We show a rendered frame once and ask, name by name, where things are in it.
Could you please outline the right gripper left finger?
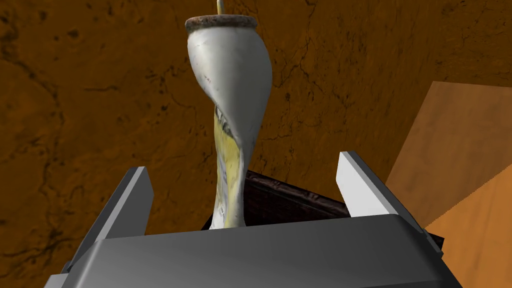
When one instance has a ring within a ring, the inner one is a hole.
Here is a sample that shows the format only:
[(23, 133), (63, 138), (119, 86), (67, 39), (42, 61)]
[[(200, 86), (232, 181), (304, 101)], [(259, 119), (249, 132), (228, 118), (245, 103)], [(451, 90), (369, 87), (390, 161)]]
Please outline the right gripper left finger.
[(97, 241), (143, 236), (153, 197), (154, 192), (147, 168), (131, 167), (85, 235), (72, 260), (67, 263), (67, 270), (70, 271)]

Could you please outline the white curved vase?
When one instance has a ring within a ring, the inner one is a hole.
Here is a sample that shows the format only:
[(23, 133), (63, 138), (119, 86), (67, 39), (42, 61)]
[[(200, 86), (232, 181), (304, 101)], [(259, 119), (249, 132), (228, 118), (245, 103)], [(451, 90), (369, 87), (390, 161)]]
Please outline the white curved vase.
[(189, 18), (192, 71), (214, 104), (217, 184), (210, 229), (245, 226), (244, 186), (272, 87), (272, 65), (257, 21), (217, 13)]

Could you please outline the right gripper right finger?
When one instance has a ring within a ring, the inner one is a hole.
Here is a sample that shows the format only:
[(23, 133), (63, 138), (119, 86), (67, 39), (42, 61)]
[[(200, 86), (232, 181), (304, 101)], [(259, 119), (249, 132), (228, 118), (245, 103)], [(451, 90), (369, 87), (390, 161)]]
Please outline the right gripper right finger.
[(351, 217), (395, 214), (414, 229), (424, 232), (411, 213), (356, 151), (340, 152), (335, 179)]

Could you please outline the dark wooden box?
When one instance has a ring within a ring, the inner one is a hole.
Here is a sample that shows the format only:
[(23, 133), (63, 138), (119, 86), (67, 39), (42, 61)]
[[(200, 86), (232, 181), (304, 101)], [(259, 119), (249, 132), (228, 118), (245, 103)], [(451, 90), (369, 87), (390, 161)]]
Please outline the dark wooden box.
[(349, 218), (345, 203), (248, 171), (244, 182), (244, 220), (250, 226)]

